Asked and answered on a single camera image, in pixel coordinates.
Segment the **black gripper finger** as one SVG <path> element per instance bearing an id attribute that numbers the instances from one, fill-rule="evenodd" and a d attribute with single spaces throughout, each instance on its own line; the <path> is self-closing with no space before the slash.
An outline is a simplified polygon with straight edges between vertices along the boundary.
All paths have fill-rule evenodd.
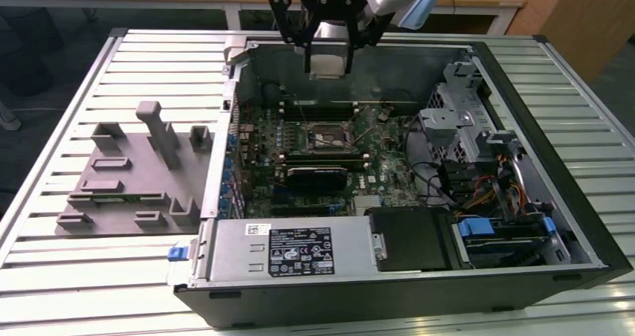
<path id="1" fill-rule="evenodd" d="M 268 0 L 269 8 L 273 13 L 273 19 L 277 25 L 284 43 L 292 44 L 304 55 L 304 72 L 310 71 L 312 40 L 318 28 L 318 18 L 310 11 L 314 7 L 314 1 L 305 7 L 306 13 L 302 23 L 294 23 L 289 17 L 289 7 L 292 0 Z"/>
<path id="2" fill-rule="evenodd" d="M 349 16 L 344 23 L 346 26 L 346 58 L 344 72 L 350 73 L 354 51 L 365 46 L 374 46 L 385 32 L 385 29 L 393 19 L 394 13 L 382 16 L 373 15 L 362 29 L 357 28 L 357 17 Z"/>

